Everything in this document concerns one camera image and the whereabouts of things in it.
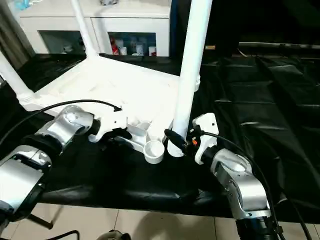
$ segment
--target tile floor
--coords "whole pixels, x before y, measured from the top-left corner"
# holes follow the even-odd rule
[[[52,230],[29,220],[10,223],[1,237],[11,240],[44,240],[78,230],[81,240],[96,240],[111,229],[127,232],[133,240],[239,240],[233,219],[149,211],[89,208],[39,203],[32,212],[50,222]],[[305,240],[297,223],[281,223],[287,240]],[[308,224],[313,240],[320,240],[320,225]],[[63,240],[75,240],[75,235]]]

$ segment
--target black plastic sheet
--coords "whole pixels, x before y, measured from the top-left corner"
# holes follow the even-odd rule
[[[176,75],[181,68],[179,61],[166,57],[112,58]],[[36,91],[82,59],[37,55],[19,74]],[[241,145],[262,168],[275,202],[284,189],[307,222],[320,223],[318,63],[250,57],[204,60],[200,74],[190,119],[214,112],[220,134]],[[1,100],[11,103],[1,107],[3,133],[28,113],[9,86],[0,92]],[[0,154],[49,119],[42,114],[21,126],[0,147]],[[125,146],[93,144],[79,137],[53,165],[42,202],[231,217],[219,183],[208,169],[187,157],[166,154],[161,163],[151,165],[143,154]],[[282,221],[297,219],[286,201],[276,211]]]

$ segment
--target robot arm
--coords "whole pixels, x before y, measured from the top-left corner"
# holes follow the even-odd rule
[[[227,193],[240,238],[278,239],[265,188],[253,175],[250,162],[226,148],[218,148],[216,137],[201,134],[202,131],[219,134],[215,115],[201,115],[194,119],[192,124],[190,139],[187,141],[168,129],[165,134],[185,155],[210,168]]]
[[[127,125],[121,111],[114,112],[110,119],[112,124],[101,126],[93,114],[69,105],[0,160],[0,233],[8,222],[31,213],[45,189],[47,172],[76,135],[88,134],[96,142],[104,132]]]

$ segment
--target black cable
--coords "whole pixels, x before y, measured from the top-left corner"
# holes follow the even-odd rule
[[[64,105],[68,105],[68,104],[76,104],[76,103],[98,103],[98,104],[104,104],[107,105],[109,107],[113,107],[114,111],[120,111],[121,108],[118,106],[115,106],[111,103],[105,102],[105,101],[100,101],[100,100],[94,100],[94,99],[81,99],[81,100],[71,100],[71,101],[64,101],[64,102],[60,102],[57,104],[53,104],[50,106],[46,106],[40,110],[35,111],[34,113],[32,113],[29,116],[26,116],[25,118],[23,118],[21,121],[19,121],[16,125],[14,125],[12,128],[10,128],[5,135],[1,138],[0,140],[0,146],[4,143],[4,141],[7,139],[7,137],[17,128],[19,127],[21,124],[23,124],[24,122],[28,121],[29,119],[33,118],[34,116],[43,113],[45,111],[48,111],[50,109],[56,108],[56,107],[60,107],[60,106],[64,106]]]
[[[308,228],[306,226],[306,223],[305,223],[304,219],[302,218],[297,206],[294,204],[294,202],[291,200],[291,198],[284,191],[283,191],[283,194],[285,195],[285,197],[288,200],[288,202],[292,205],[292,207],[293,207],[293,209],[294,209],[294,211],[295,211],[295,213],[296,213],[296,215],[297,215],[297,217],[299,219],[300,225],[301,225],[301,227],[303,229],[303,232],[304,232],[304,234],[306,236],[306,239],[307,240],[312,240],[310,232],[309,232],[309,230],[308,230]]]
[[[261,175],[261,178],[264,182],[264,186],[266,188],[266,194],[267,194],[267,198],[268,198],[268,201],[269,201],[269,206],[270,206],[270,211],[271,211],[271,215],[272,215],[272,218],[273,218],[273,221],[274,221],[274,224],[278,230],[278,228],[280,227],[279,226],[279,223],[278,223],[278,219],[277,219],[277,216],[276,216],[276,211],[275,211],[275,205],[274,205],[274,201],[272,199],[272,194],[271,194],[271,189],[270,189],[270,186],[268,184],[268,181],[264,175],[264,173],[262,172],[261,168],[258,166],[258,164],[252,159],[252,157],[250,157],[241,147],[239,147],[237,144],[235,144],[233,141],[230,141],[229,139],[223,137],[223,136],[219,136],[217,134],[214,134],[214,133],[211,133],[211,132],[206,132],[206,131],[201,131],[201,134],[202,135],[208,135],[208,136],[212,136],[212,137],[215,137],[217,139],[221,139],[229,144],[231,144],[233,147],[235,147],[236,149],[238,149],[246,158],[247,160],[250,162],[251,165],[254,165],[256,167],[256,169],[258,170],[258,172],[260,173]],[[280,237],[281,240],[286,240],[283,233],[282,232],[278,232],[278,235]]]
[[[62,239],[64,237],[66,237],[66,236],[69,236],[71,234],[75,234],[76,235],[76,240],[80,240],[80,233],[77,230],[68,231],[68,232],[66,232],[64,234],[61,234],[59,236],[55,236],[55,237],[52,237],[52,238],[48,238],[46,240],[58,240],[58,239]]]

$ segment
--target white pvc pipe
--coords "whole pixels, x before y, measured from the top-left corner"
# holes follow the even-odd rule
[[[98,56],[98,52],[94,48],[94,44],[90,38],[89,31],[85,22],[84,14],[78,0],[71,0],[72,7],[75,13],[75,18],[79,24],[81,37],[85,46],[85,53],[88,57]]]
[[[200,72],[213,0],[192,0],[184,45],[180,83],[172,130],[186,138],[196,80]],[[171,141],[168,152],[174,157],[183,153]]]
[[[24,81],[22,81],[16,70],[11,66],[1,51],[0,75],[13,89],[20,103],[28,101],[34,96],[34,92],[27,87]]]

